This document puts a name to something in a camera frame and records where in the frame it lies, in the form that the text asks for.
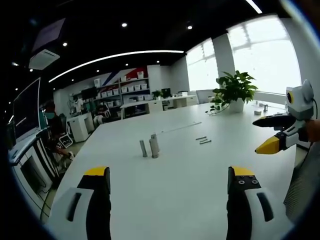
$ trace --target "white wall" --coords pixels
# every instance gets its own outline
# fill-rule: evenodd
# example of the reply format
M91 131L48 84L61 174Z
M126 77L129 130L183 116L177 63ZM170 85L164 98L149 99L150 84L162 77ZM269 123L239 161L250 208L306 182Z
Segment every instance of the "white wall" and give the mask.
M214 54L216 65L218 67L219 78L225 76L223 72L234 75L236 73L234 57L232 55L232 49L230 46L228 35L223 34L213 39L212 43L214 47Z
M314 99L320 106L320 54L304 29L290 18L281 18L294 47L298 59L301 80L311 82Z
M186 57L180 58L170 66L171 93L190 91Z

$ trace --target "monitor screen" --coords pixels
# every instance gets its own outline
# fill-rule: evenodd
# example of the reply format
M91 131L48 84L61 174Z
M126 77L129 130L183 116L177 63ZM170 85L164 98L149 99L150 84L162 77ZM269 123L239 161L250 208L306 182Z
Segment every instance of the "monitor screen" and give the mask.
M24 89L13 102L13 121L15 138L39 127L40 78Z

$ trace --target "computer monitor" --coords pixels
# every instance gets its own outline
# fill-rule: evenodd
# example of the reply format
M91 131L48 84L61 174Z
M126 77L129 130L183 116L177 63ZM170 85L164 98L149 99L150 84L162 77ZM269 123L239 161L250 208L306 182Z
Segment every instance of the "computer monitor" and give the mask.
M95 86L81 91L82 100L95 98L97 94L98 92Z

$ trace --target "person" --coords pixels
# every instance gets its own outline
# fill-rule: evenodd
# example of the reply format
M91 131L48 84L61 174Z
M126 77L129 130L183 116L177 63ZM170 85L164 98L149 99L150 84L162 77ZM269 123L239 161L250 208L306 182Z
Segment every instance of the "person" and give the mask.
M51 137L48 139L47 143L49 148L52 151L72 160L75 157L74 153L72 151L68 152L59 142L59 138L63 135L65 130L63 128L60 117L56 113L56 106L53 102L49 102L46 105L45 116L51 132Z
M101 103L96 107L95 111L96 111L96 114L93 119L93 122L94 122L94 125L99 126L100 124L103 124L104 120L109 116L107 113L108 108L106 105Z

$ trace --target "white cabinet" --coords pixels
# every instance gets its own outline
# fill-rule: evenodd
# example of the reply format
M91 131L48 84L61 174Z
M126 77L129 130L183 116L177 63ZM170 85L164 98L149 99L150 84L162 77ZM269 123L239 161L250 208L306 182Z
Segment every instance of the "white cabinet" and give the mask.
M187 97L186 98L186 105L187 106L197 105L197 97L196 96Z
M154 114L163 111L162 101L148 102L146 111L148 114Z

